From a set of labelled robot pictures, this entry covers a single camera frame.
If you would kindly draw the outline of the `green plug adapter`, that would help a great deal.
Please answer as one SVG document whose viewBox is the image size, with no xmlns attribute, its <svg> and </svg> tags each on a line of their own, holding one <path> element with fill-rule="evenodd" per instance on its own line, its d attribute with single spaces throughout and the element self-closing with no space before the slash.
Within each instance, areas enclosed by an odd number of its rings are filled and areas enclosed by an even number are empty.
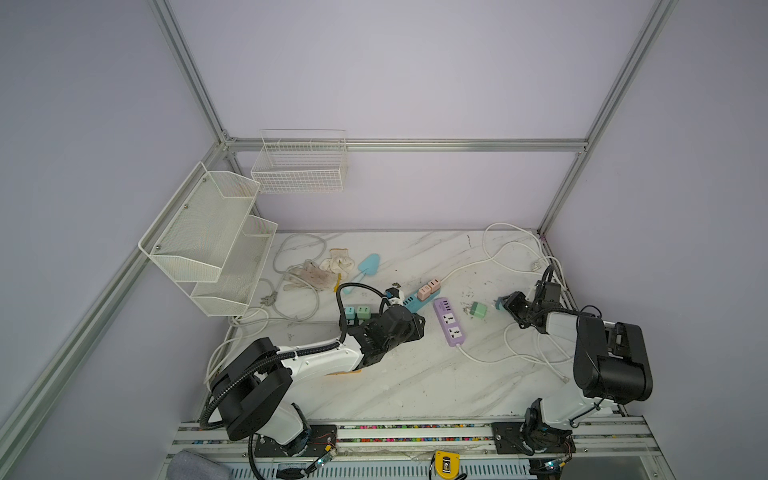
<svg viewBox="0 0 768 480">
<path fill-rule="evenodd" d="M 473 302 L 469 314 L 477 319 L 484 319 L 487 315 L 487 306 L 480 302 Z"/>
</svg>

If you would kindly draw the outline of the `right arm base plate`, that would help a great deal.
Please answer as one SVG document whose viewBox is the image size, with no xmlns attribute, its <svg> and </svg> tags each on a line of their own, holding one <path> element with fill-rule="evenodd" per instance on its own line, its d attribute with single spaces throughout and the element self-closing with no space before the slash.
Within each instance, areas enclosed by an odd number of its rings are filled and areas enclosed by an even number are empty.
<svg viewBox="0 0 768 480">
<path fill-rule="evenodd" d="M 491 429 L 498 454 L 533 456 L 575 451 L 570 430 L 548 426 L 527 427 L 523 422 L 494 422 Z"/>
</svg>

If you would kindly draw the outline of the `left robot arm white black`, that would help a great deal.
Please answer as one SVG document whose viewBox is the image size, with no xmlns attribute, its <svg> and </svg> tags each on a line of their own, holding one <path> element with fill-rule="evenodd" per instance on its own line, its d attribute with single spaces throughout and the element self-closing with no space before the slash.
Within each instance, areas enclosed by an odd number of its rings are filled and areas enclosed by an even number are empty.
<svg viewBox="0 0 768 480">
<path fill-rule="evenodd" d="M 379 310 L 351 324 L 342 298 L 345 289 L 375 294 Z M 268 337 L 253 341 L 213 379 L 199 428 L 222 428 L 231 441 L 265 437 L 286 456 L 297 456 L 312 442 L 312 427 L 300 407 L 286 400 L 291 387 L 371 367 L 400 345 L 424 337 L 425 318 L 408 310 L 394 287 L 382 292 L 346 282 L 335 292 L 335 300 L 338 338 L 294 347 L 276 346 Z"/>
</svg>

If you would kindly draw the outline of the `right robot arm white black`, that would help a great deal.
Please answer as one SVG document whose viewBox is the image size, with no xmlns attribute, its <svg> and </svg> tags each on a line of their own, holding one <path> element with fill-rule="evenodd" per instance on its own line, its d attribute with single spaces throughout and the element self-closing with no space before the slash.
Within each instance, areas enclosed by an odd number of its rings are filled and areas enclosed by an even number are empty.
<svg viewBox="0 0 768 480">
<path fill-rule="evenodd" d="M 553 276 L 550 266 L 536 282 L 531 300 L 515 291 L 496 302 L 520 328 L 533 328 L 574 345 L 572 379 L 526 410 L 519 437 L 529 452 L 563 447 L 588 416 L 645 401 L 653 390 L 642 329 L 630 323 L 606 322 L 595 307 L 575 310 L 563 306 L 561 285 Z"/>
</svg>

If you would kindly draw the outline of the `purple power strip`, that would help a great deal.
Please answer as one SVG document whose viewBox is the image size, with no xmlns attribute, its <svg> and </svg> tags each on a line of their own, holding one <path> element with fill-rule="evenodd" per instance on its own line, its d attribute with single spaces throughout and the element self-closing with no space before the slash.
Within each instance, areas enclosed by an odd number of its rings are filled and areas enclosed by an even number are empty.
<svg viewBox="0 0 768 480">
<path fill-rule="evenodd" d="M 433 308 L 448 345 L 451 347 L 462 345 L 466 336 L 448 299 L 436 298 L 433 301 Z"/>
</svg>

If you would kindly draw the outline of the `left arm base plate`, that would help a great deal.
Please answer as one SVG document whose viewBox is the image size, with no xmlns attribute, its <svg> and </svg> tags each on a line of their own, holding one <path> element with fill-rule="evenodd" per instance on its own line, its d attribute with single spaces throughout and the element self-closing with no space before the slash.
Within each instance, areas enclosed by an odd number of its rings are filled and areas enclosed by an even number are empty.
<svg viewBox="0 0 768 480">
<path fill-rule="evenodd" d="M 319 457 L 334 446 L 338 428 L 332 424 L 310 424 L 294 440 L 281 445 L 270 437 L 257 435 L 253 442 L 256 458 Z"/>
</svg>

